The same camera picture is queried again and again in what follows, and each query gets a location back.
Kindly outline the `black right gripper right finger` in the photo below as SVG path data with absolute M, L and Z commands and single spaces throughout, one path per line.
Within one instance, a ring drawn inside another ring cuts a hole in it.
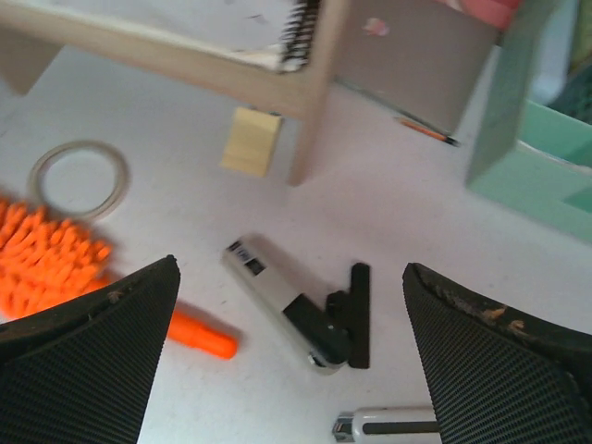
M 590 442 L 590 335 L 418 263 L 402 287 L 442 442 Z

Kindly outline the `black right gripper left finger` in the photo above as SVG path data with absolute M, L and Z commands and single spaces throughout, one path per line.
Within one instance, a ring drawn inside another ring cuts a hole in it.
M 179 283 L 168 255 L 2 324 L 2 442 L 137 442 Z

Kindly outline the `orange chenille duster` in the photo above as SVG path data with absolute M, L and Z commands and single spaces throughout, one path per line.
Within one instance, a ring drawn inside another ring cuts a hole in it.
M 111 272 L 111 243 L 45 207 L 1 199 L 1 314 L 51 327 L 95 327 L 124 352 L 158 354 L 166 339 L 229 360 L 236 339 L 177 309 L 181 273 L 174 256 L 126 277 Z

